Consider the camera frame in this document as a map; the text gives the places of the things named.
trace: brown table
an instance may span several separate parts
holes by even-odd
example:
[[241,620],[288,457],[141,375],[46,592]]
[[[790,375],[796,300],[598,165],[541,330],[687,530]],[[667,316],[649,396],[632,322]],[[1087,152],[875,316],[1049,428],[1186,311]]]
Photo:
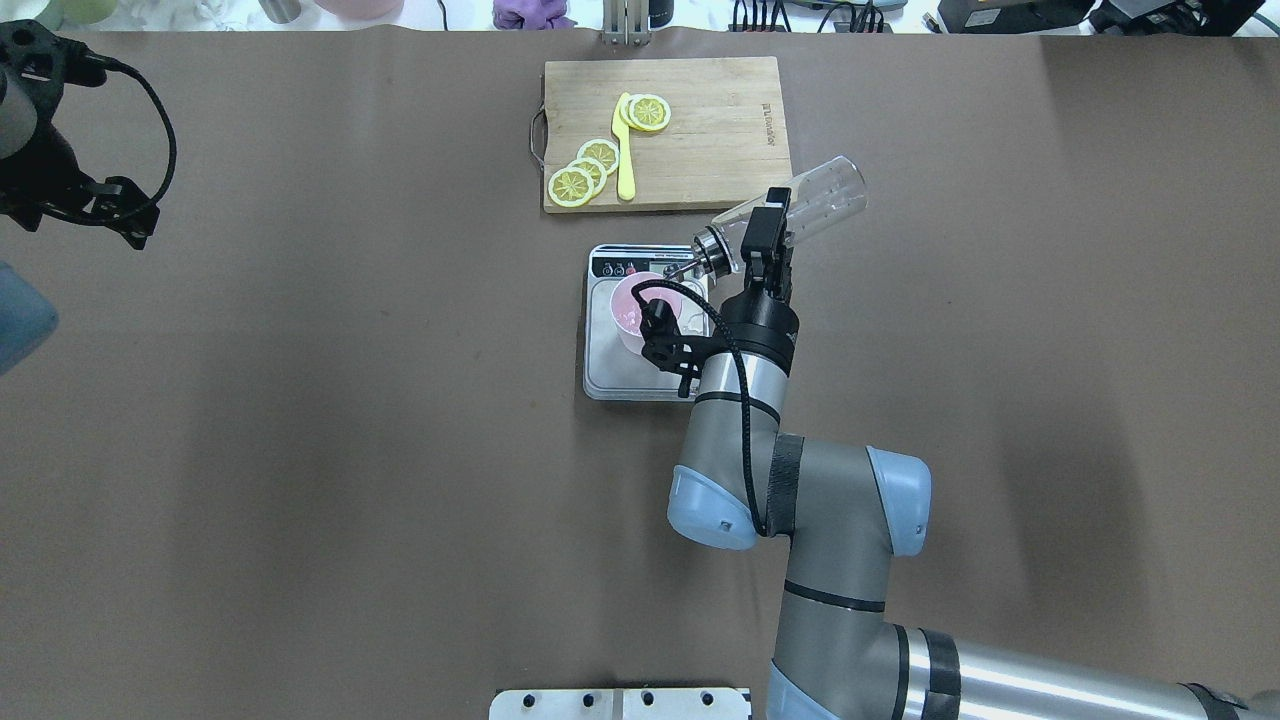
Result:
[[[151,247],[5,223],[61,328],[0,378],[0,715],[484,717],[518,687],[763,700],[785,541],[666,523],[686,407],[580,378],[541,63],[595,33],[95,35],[182,156]],[[796,168],[870,209],[803,247],[783,427],[924,457],[893,621],[1244,694],[1280,685],[1280,44],[755,37]],[[159,181],[142,95],[72,88],[88,172]]]

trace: wooden cutting board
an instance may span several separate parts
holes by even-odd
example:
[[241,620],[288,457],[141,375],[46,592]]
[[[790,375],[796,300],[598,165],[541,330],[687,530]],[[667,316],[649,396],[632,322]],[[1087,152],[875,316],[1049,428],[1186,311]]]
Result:
[[[561,208],[547,179],[593,137],[611,131],[618,95],[648,92],[671,104],[671,124],[631,131],[636,196],[618,200],[617,173],[581,208]],[[547,63],[548,213],[719,210],[792,177],[777,58]]]

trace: light blue joint cap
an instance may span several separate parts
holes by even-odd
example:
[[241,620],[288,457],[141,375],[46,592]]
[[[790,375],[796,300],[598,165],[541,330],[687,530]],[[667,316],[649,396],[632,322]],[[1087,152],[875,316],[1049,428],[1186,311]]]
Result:
[[721,550],[755,544],[751,512],[739,498],[701,473],[676,465],[667,520],[686,538]]
[[0,263],[0,375],[31,355],[58,327],[58,311]]
[[869,445],[867,455],[884,505],[893,555],[919,553],[929,529],[929,498],[933,495],[929,466],[919,457],[876,450]]
[[769,720],[840,720],[769,664]]

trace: purple towel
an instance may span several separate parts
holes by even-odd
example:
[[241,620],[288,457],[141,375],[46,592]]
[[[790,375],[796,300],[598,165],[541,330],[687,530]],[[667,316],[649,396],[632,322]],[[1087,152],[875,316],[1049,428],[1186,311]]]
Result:
[[493,0],[498,29],[556,29],[577,23],[564,17],[566,0]]

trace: black band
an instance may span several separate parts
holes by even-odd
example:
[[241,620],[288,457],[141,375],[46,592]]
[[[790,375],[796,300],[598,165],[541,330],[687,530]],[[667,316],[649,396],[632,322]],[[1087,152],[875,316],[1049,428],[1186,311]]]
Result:
[[792,583],[791,580],[783,583],[782,588],[791,594],[800,596],[805,600],[812,600],[814,602],[820,602],[823,605],[847,607],[850,610],[858,610],[860,612],[884,612],[884,601],[858,600],[856,597],[831,594],[829,592],[822,592],[822,591],[815,591],[813,588],[806,588],[799,583]]
[[[736,392],[723,392],[723,391],[719,391],[719,392],[699,392],[698,397],[694,398],[694,404],[701,402],[704,400],[728,400],[730,402],[742,402],[742,396],[740,393],[736,393]],[[773,418],[774,423],[780,423],[780,424],[782,423],[782,415],[777,410],[774,410],[773,406],[769,405],[768,402],[764,402],[763,400],[753,397],[751,398],[751,407],[755,407],[760,413],[764,413],[765,415]]]
[[1201,707],[1204,708],[1204,717],[1207,720],[1239,720],[1240,715],[1235,711],[1235,708],[1240,707],[1248,710],[1239,702],[1233,702],[1234,698],[1224,697],[1222,693],[1213,692],[1199,683],[1179,684],[1192,691],[1196,700],[1201,701]]
[[960,717],[960,652],[951,635],[925,630],[929,648],[929,689],[924,693],[920,720],[956,720]]
[[902,720],[906,712],[906,687],[911,684],[911,643],[906,639],[906,628],[893,625],[897,633],[897,700],[893,701],[893,715],[890,720]]
[[778,433],[769,464],[769,489],[764,496],[764,527],[768,536],[790,536],[796,529],[796,488],[800,487],[800,454],[804,437]]

